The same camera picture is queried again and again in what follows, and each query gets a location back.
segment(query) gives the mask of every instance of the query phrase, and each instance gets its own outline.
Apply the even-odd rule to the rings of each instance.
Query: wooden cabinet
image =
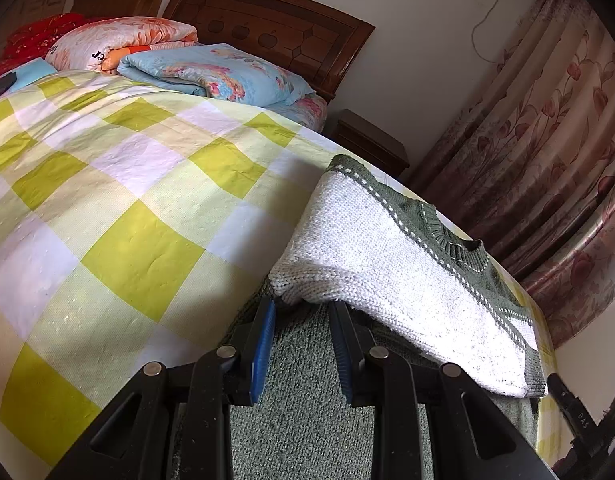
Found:
[[[410,165],[405,147],[398,140],[351,110],[341,112],[329,137],[394,178]]]

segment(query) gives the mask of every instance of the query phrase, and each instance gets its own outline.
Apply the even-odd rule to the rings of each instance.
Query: silver bolt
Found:
[[[234,357],[236,355],[236,348],[231,345],[225,345],[216,350],[216,355],[223,359]]]
[[[161,370],[162,370],[161,364],[157,363],[156,361],[152,361],[151,363],[148,363],[143,367],[143,374],[149,375],[149,376],[155,376],[161,373]]]
[[[372,348],[369,349],[369,354],[375,359],[385,359],[389,355],[389,352],[384,346],[372,346]]]
[[[461,368],[459,365],[455,365],[454,363],[447,363],[441,367],[443,373],[447,377],[458,377],[461,374]]]

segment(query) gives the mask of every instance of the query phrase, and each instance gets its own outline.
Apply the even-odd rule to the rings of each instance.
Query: cable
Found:
[[[476,32],[476,29],[478,27],[480,27],[485,20],[488,19],[490,12],[492,12],[492,10],[494,10],[494,7],[496,7],[496,4],[499,2],[499,0],[495,0],[494,3],[492,4],[492,7],[490,7],[490,10],[487,11],[486,15],[484,16],[484,18],[476,23],[476,25],[474,26],[474,28],[472,29],[472,48],[474,49],[474,52],[476,52],[476,56],[480,57],[483,61],[487,61],[488,63],[497,63],[497,61],[492,61],[490,59],[484,58],[483,56],[481,56],[481,54],[478,52],[478,50],[476,49],[476,45],[474,44],[474,33]]]

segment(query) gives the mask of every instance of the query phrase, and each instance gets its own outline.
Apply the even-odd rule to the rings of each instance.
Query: floral curtain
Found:
[[[534,297],[555,346],[615,298],[615,44],[585,0],[537,0],[409,186]]]

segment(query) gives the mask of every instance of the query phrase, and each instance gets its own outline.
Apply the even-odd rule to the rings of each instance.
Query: blue floral pillow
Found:
[[[129,54],[118,72],[188,94],[266,107],[314,92],[301,76],[233,46],[187,46]]]

